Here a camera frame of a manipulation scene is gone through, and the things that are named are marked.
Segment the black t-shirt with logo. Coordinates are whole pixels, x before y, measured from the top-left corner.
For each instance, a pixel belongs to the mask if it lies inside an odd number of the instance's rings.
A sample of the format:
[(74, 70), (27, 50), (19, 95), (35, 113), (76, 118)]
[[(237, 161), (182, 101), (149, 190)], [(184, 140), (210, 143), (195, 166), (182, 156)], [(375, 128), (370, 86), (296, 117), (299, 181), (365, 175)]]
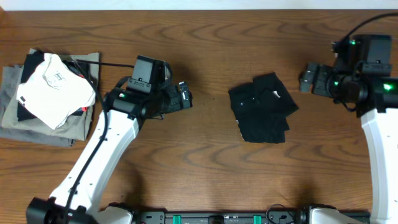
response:
[(287, 117), (299, 107), (275, 73), (253, 78), (252, 82), (228, 91), (231, 109), (246, 142), (285, 142)]

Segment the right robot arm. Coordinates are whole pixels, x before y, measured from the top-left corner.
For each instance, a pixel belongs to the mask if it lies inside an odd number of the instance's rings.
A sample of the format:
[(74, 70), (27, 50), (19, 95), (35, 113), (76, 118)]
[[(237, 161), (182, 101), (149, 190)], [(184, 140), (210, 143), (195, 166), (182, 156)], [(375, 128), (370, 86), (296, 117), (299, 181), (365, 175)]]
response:
[(389, 64), (340, 68), (310, 63), (300, 91), (333, 99), (361, 120), (371, 164), (371, 223), (397, 223), (397, 79)]

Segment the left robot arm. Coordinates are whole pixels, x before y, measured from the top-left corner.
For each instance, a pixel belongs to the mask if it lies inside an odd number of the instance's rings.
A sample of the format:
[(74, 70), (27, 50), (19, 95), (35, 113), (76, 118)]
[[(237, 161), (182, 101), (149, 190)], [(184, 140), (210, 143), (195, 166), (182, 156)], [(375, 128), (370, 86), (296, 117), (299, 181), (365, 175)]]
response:
[(134, 212), (118, 203), (100, 210), (109, 179), (147, 119), (192, 107), (185, 82), (154, 88), (116, 85), (106, 95), (106, 111), (76, 164), (49, 199), (33, 198), (28, 223), (134, 223)]

